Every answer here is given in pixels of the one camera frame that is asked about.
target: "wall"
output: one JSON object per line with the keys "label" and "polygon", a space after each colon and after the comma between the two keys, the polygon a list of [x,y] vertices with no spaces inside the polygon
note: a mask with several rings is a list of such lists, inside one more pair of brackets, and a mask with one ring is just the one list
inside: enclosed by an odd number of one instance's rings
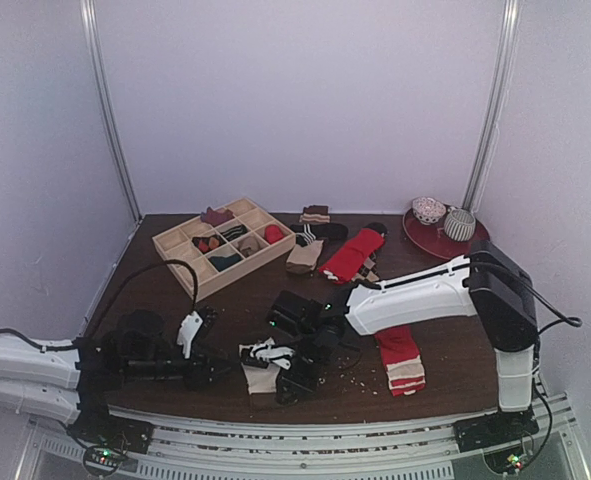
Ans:
{"label": "wall", "polygon": [[[79,1],[0,1],[0,327],[74,336],[131,229]],[[25,421],[0,413],[0,478]]]}
{"label": "wall", "polygon": [[542,356],[591,450],[591,1],[530,0],[519,35],[479,216],[545,297],[585,320],[547,332]]}
{"label": "wall", "polygon": [[98,2],[142,210],[461,202],[503,3]]}

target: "compartment organizer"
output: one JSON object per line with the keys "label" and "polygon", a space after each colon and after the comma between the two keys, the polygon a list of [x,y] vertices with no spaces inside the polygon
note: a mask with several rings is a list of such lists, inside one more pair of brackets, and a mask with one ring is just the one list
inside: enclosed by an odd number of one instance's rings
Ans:
{"label": "compartment organizer", "polygon": [[[155,249],[160,257],[164,260],[183,260],[195,269],[199,281],[198,301],[248,275],[295,246],[295,233],[248,198],[224,205],[217,211],[223,212],[226,209],[233,212],[234,218],[217,227],[195,217],[153,237]],[[269,225],[276,225],[284,234],[284,238],[272,245],[264,238],[264,230]],[[222,235],[225,232],[230,232],[227,234],[232,237],[230,241]],[[193,243],[195,237],[214,235],[222,241],[216,248],[201,251]],[[253,239],[253,244],[257,243],[258,248],[252,253],[243,248],[247,239]],[[226,258],[231,255],[239,255],[241,260],[221,272],[209,260],[214,256]],[[188,270],[179,265],[169,265],[169,269],[184,290],[192,296],[193,280]]]}

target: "wood grain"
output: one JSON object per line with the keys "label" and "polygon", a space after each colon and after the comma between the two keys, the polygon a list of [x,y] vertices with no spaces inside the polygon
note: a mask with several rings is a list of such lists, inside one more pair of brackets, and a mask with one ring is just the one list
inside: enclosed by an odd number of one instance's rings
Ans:
{"label": "wood grain", "polygon": [[[151,238],[193,215],[148,215],[138,229],[124,258],[100,301],[132,271],[160,261]],[[275,214],[285,225],[298,215]],[[369,222],[389,229],[386,245],[377,258],[382,278],[393,278],[441,263],[412,245],[401,228],[401,216],[333,215],[333,221],[349,227],[350,236]],[[341,244],[324,248],[320,261],[328,259]],[[206,338],[207,343],[237,357],[240,343],[273,336],[264,317],[277,294],[288,289],[307,298],[324,301],[337,287],[324,278],[290,276],[283,255],[246,277],[211,295],[201,304],[215,308],[220,318]],[[115,303],[98,330],[98,337],[112,329],[121,315],[143,308],[158,312],[166,320],[166,334],[174,341],[177,328],[190,306],[190,298],[162,267],[135,279]],[[254,423],[361,423],[477,412],[497,406],[495,357],[477,318],[438,319],[414,324],[413,336],[426,369],[426,388],[408,397],[393,397],[387,388],[379,351],[372,337],[351,333],[347,343],[362,349],[360,362],[342,372],[338,364],[350,363],[353,352],[337,351],[336,364],[322,374],[324,383],[316,394],[297,405],[270,411],[253,411],[249,405],[241,367],[199,392],[188,392],[181,382],[140,382],[108,395],[109,402],[126,408],[168,415],[231,422]]]}

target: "wooden box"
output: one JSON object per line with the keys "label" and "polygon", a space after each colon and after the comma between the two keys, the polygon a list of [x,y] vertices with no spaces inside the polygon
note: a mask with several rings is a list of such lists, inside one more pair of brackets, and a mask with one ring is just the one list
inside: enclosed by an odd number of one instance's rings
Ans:
{"label": "wooden box", "polygon": [[[198,216],[153,237],[155,248],[164,260],[183,260],[195,269],[199,282],[198,301],[283,255],[295,246],[295,233],[248,198],[229,203],[218,208],[217,211],[223,212],[225,209],[232,211],[234,218],[217,227],[202,222]],[[215,250],[204,254],[193,245],[193,237],[220,234],[240,224],[248,228],[248,233],[224,243]],[[264,239],[264,230],[269,225],[276,225],[284,234],[284,238],[272,245]],[[259,242],[260,250],[249,257],[244,257],[237,248],[240,242],[251,235]],[[211,256],[227,257],[235,253],[238,253],[242,260],[221,272],[218,272],[208,260]],[[169,268],[184,290],[192,296],[193,280],[188,270],[179,265],[169,265]]]}

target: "red plate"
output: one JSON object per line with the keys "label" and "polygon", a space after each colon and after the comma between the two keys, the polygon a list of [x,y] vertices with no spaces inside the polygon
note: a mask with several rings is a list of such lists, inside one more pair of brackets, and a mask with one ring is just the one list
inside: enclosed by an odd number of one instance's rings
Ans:
{"label": "red plate", "polygon": [[490,240],[491,238],[486,227],[482,225],[482,222],[477,220],[473,238],[468,242],[451,240],[444,233],[445,218],[446,215],[433,225],[423,225],[415,218],[413,209],[411,208],[404,214],[402,225],[404,226],[404,232],[411,242],[425,252],[443,260],[451,260],[452,258],[468,253],[471,244],[476,240]]}

